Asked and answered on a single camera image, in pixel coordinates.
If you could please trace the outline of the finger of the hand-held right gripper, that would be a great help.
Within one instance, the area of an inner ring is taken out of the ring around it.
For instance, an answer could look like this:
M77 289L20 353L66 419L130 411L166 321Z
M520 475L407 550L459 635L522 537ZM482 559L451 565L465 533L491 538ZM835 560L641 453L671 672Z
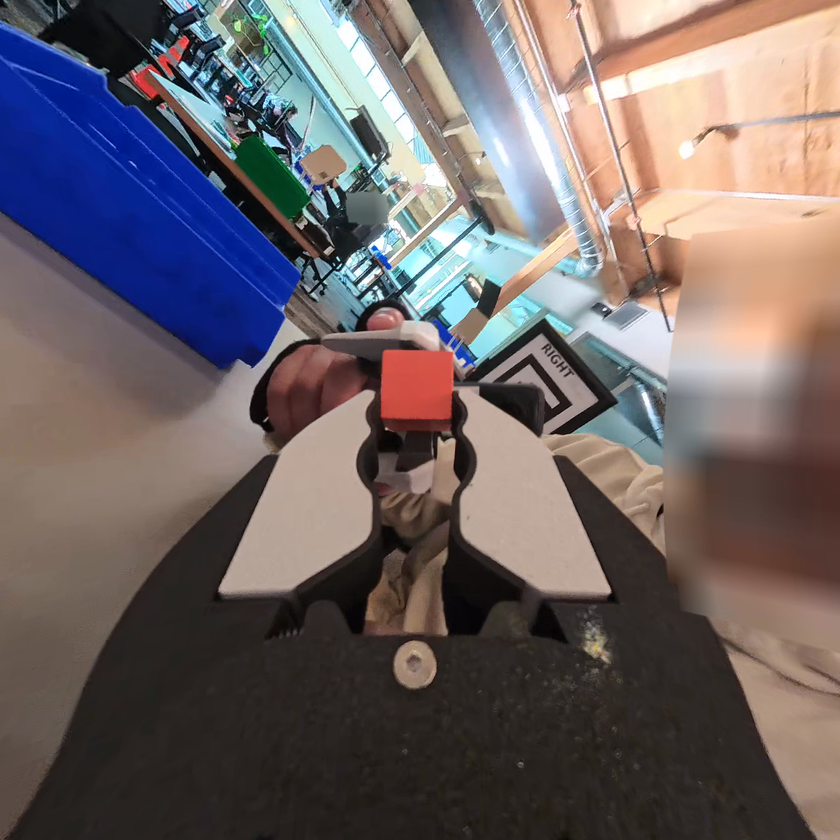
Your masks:
M434 449L403 448L400 451L380 452L375 484L386 490L424 494L433 484Z
M441 351L442 344L435 326L429 322L405 321L387 330L336 332L320 339L322 347L335 353L380 364L390 351Z

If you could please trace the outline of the person's right forearm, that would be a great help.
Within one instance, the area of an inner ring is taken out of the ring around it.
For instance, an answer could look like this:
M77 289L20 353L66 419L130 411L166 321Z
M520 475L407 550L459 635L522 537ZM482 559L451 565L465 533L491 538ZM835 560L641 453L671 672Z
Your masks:
M392 529L404 543L414 545L437 526L448 521L449 504L431 492L415 494L393 491L380 497L383 526Z

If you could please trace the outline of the blue plastic bin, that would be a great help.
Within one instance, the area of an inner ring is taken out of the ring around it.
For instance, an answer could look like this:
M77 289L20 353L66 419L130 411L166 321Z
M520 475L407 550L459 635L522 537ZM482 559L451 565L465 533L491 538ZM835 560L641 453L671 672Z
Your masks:
M300 271L105 76L2 24L1 209L218 369L256 366Z

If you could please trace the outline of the hanging black monitor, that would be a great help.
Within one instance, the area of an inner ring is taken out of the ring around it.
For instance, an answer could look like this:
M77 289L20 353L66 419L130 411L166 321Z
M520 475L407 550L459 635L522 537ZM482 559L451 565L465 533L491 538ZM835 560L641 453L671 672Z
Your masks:
M368 109L359 106L350 119L350 127L364 152L374 163L381 165L391 158L391 149L382 132L376 127Z

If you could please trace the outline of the silver ventilation duct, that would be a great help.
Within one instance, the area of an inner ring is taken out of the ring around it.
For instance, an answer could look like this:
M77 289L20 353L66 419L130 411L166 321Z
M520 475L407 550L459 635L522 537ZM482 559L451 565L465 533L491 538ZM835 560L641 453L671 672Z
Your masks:
M566 226L572 256L561 259L562 272L596 277L604 264L602 248L506 3L412 1L410 6L529 239L541 242Z

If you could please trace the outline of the person's right hand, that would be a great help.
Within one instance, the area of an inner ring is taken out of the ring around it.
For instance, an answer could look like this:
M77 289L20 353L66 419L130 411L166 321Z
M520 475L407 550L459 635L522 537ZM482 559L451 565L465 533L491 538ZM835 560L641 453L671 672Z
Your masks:
M277 453L321 416L378 386L379 372L372 362L304 339L269 364L255 386L248 415L269 451Z

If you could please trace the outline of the green plastic crate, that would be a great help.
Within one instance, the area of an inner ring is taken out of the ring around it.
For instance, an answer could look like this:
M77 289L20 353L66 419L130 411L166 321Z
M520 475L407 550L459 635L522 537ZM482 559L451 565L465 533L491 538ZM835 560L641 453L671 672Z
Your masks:
M310 194L274 148L252 133L238 142L234 159L274 207L296 223L310 203Z

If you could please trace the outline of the black floor lamp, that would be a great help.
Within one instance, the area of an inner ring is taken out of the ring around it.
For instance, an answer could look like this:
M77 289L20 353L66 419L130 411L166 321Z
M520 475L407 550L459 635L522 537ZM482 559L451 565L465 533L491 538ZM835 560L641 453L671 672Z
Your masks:
M471 235L478 228L481 228L486 234L493 235L496 233L496 226L486 214L476 216L459 234L457 234L450 242L444 245L441 250L433 256L425 266L423 266L414 276L406 277L399 286L394 288L392 296L394 298L401 298L408 291L415 288L418 282L425 279L427 275L433 273L441 264L445 262L449 256L456 251L469 235Z

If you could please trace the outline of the wooden desk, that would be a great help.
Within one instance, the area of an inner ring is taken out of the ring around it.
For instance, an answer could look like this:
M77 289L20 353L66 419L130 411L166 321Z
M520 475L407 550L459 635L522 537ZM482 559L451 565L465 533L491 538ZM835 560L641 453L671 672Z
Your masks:
M161 99L175 116L183 123L186 130L195 135L194 144L206 146L214 159L223 166L242 188L254 198L267 213L272 216L279 226L304 249L313 259L329 261L333 255L333 247L323 248L318 242L308 236L307 231L292 222L257 184L245 173L236 162L235 153L231 149L230 138L225 130L216 127L214 120L224 119L224 111L192 93L176 86L172 81L152 73L149 84L154 89L157 98Z

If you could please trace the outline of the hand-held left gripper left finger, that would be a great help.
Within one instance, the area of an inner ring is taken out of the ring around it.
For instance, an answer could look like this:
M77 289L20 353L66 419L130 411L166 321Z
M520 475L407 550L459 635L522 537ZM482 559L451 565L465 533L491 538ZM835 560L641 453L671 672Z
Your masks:
M362 391L283 447L219 583L221 602L276 601L283 628L330 602L364 632L385 558L380 431L379 399Z

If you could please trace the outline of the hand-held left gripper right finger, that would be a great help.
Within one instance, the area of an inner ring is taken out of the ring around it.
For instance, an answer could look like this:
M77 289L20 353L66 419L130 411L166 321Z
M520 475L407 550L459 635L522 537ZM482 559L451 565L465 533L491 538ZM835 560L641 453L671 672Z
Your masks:
M478 388L454 393L448 633L477 635L503 603L532 627L553 603L613 590L550 449Z

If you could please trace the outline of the cardboard box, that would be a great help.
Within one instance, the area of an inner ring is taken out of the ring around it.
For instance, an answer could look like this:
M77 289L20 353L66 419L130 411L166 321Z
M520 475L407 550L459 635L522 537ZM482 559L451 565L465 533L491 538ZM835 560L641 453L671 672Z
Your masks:
M331 183L347 171L344 158L330 145L323 144L299 159L301 172L312 187Z

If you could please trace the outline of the large red wooden cube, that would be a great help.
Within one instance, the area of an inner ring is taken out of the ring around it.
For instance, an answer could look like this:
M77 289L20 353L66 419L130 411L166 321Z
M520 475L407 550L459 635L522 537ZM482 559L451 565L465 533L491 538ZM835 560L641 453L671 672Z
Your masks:
M454 383L447 350L387 350L381 359L381 418L405 429L447 425Z

